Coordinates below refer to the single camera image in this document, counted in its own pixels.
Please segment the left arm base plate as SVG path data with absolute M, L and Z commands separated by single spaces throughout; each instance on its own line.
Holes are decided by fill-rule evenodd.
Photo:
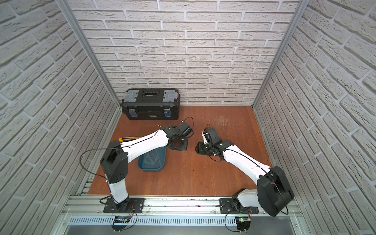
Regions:
M 130 197 L 125 201 L 116 204 L 113 199 L 108 198 L 103 212 L 104 213 L 142 213 L 145 203 L 145 198 Z

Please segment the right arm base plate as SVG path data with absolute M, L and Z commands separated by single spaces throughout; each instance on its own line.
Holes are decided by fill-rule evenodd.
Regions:
M 227 213 L 250 213 L 259 214 L 258 207 L 244 207 L 236 199 L 220 198 L 219 199 L 220 212 Z

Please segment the teal plastic storage box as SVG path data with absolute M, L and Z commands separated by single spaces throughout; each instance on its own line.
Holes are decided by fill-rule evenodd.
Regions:
M 138 157 L 137 166 L 146 172 L 159 172 L 165 166 L 167 147 L 160 147 Z

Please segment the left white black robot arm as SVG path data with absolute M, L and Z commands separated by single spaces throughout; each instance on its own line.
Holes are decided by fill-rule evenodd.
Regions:
M 108 145 L 100 165 L 110 190 L 110 197 L 115 205 L 129 201 L 125 178 L 128 164 L 143 154 L 161 147 L 185 151 L 193 129 L 186 122 L 178 126 L 165 126 L 157 131 L 134 141 L 113 141 Z

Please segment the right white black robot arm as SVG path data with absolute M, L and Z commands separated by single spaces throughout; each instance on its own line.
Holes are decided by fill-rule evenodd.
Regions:
M 217 145 L 199 142 L 195 147 L 199 155 L 219 156 L 246 174 L 257 186 L 257 190 L 242 189 L 233 195 L 231 207 L 236 212 L 249 207 L 261 207 L 275 217 L 294 199 L 294 193 L 285 172 L 278 166 L 270 167 L 253 159 L 230 141 Z

